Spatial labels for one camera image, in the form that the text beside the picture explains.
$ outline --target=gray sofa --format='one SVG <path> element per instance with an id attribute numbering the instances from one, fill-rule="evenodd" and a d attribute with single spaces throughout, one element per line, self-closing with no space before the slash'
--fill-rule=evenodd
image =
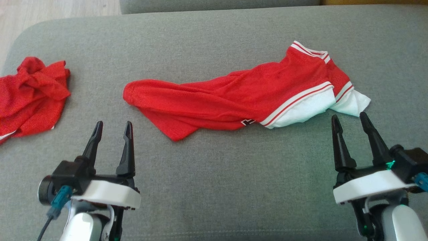
<path id="1" fill-rule="evenodd" d="M 428 149 L 428 6 L 305 6 L 143 13 L 47 21 L 13 44 L 2 75 L 26 56 L 66 60 L 68 98 L 55 129 L 0 145 L 1 240 L 35 240 L 46 220 L 40 180 L 81 154 L 98 120 L 97 173 L 114 173 L 126 121 L 134 124 L 141 208 L 125 212 L 123 241 L 360 241 L 351 205 L 334 202 L 330 118 L 268 130 L 198 130 L 172 142 L 122 99 L 134 80 L 185 83 L 279 61 L 297 40 L 328 50 L 386 144 Z M 339 114 L 351 155 L 371 164 L 356 117 Z M 428 228 L 426 193 L 410 205 Z M 66 214 L 43 240 L 61 236 Z"/>
<path id="2" fill-rule="evenodd" d="M 320 0 L 119 0 L 122 14 L 319 5 Z"/>

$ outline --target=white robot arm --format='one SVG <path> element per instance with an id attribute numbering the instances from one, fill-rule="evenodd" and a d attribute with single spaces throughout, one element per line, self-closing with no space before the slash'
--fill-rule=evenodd
<path id="1" fill-rule="evenodd" d="M 373 166 L 356 169 L 342 137 L 342 126 L 332 117 L 333 150 L 338 172 L 333 188 L 336 203 L 352 204 L 358 231 L 368 241 L 428 241 L 408 192 L 428 191 L 428 154 L 421 148 L 386 147 L 367 114 L 360 114 L 369 136 Z M 372 203 L 383 201 L 383 204 Z"/>
<path id="2" fill-rule="evenodd" d="M 124 210 L 140 207 L 141 195 L 134 185 L 135 161 L 131 122 L 127 123 L 125 146 L 116 175 L 96 175 L 94 168 L 103 123 L 99 121 L 82 156 L 62 161 L 39 185 L 39 201 L 50 205 L 48 221 L 56 219 L 64 205 L 68 218 L 60 241 L 120 241 Z M 108 211 L 104 216 L 94 211 Z"/>

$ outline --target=red and white stripe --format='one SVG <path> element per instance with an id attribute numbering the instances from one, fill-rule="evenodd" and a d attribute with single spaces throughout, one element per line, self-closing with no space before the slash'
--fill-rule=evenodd
<path id="1" fill-rule="evenodd" d="M 325 63 L 328 63 L 330 61 L 330 56 L 328 55 L 327 51 L 312 50 L 312 49 L 306 48 L 305 46 L 303 46 L 301 43 L 297 41 L 294 41 L 291 47 L 309 56 L 318 57 L 324 60 Z"/>
<path id="2" fill-rule="evenodd" d="M 340 92 L 336 95 L 336 103 L 340 101 L 342 97 L 344 97 L 346 94 L 350 93 L 354 89 L 354 86 L 349 81 L 346 83 L 343 88 L 340 90 Z"/>
<path id="3" fill-rule="evenodd" d="M 10 136 L 11 134 L 13 134 L 15 132 L 16 132 L 16 130 L 14 132 L 9 133 L 9 134 L 5 134 L 3 136 L 0 136 L 0 141 L 3 140 L 3 139 L 6 139 L 8 136 Z"/>
<path id="4" fill-rule="evenodd" d="M 273 111 L 266 119 L 260 122 L 260 124 L 262 124 L 265 127 L 271 125 L 276 120 L 281 118 L 289 109 L 291 109 L 293 106 L 298 104 L 300 101 L 310 96 L 326 91 L 329 88 L 333 88 L 333 85 L 327 81 L 320 85 L 317 85 L 315 87 L 312 87 L 310 89 L 300 92 L 299 94 L 285 101 L 275 111 Z"/>

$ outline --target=yellow object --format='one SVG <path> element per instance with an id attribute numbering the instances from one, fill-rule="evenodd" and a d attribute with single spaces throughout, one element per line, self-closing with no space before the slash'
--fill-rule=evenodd
<path id="1" fill-rule="evenodd" d="M 322 5 L 353 5 L 353 4 L 425 4 L 428 0 L 322 0 Z"/>

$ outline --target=white fabric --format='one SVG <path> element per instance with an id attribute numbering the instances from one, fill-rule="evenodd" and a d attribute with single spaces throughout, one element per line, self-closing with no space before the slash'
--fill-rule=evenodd
<path id="1" fill-rule="evenodd" d="M 336 103 L 333 88 L 329 87 L 321 93 L 310 96 L 298 104 L 294 105 L 281 116 L 277 117 L 266 127 L 269 129 L 275 127 L 285 127 L 297 122 L 305 122 L 308 119 L 325 112 L 329 107 Z"/>
<path id="2" fill-rule="evenodd" d="M 301 101 L 314 96 L 318 93 L 321 93 L 323 91 L 326 91 L 327 89 L 333 88 L 333 85 L 326 81 L 322 84 L 319 84 L 317 86 L 314 86 L 312 88 L 309 88 L 305 91 L 300 92 L 299 94 L 291 97 L 287 101 L 285 101 L 282 105 L 280 105 L 275 111 L 273 111 L 266 119 L 264 119 L 260 124 L 264 126 L 270 126 L 273 122 L 275 122 L 278 118 L 283 116 L 285 113 L 288 112 L 290 108 L 293 106 L 299 104 Z"/>
<path id="3" fill-rule="evenodd" d="M 339 102 L 330 107 L 330 109 L 353 116 L 359 116 L 360 113 L 369 105 L 371 99 L 356 90 L 349 91 Z"/>
<path id="4" fill-rule="evenodd" d="M 3 136 L 0 136 L 0 141 L 3 140 L 3 139 L 5 139 L 6 137 L 10 136 L 11 134 L 13 134 L 15 132 L 16 132 L 16 130 L 14 132 L 9 133 L 9 134 L 5 134 Z"/>

